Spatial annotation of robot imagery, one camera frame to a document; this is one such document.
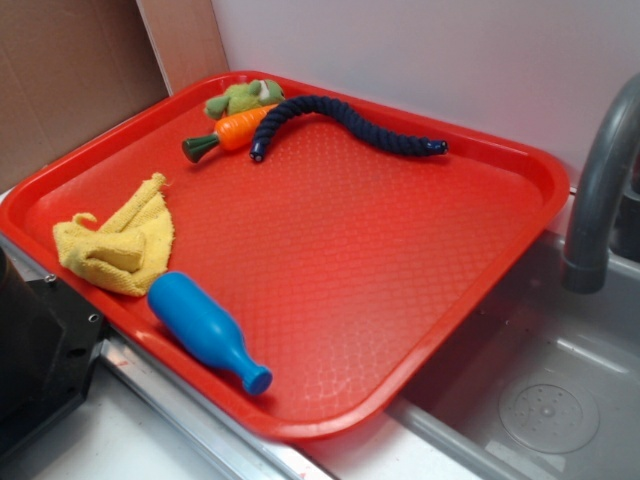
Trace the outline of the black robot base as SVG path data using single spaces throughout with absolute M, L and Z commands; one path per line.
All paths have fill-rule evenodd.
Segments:
M 23 279 L 1 254 L 1 459 L 86 400 L 104 316 L 66 282 Z

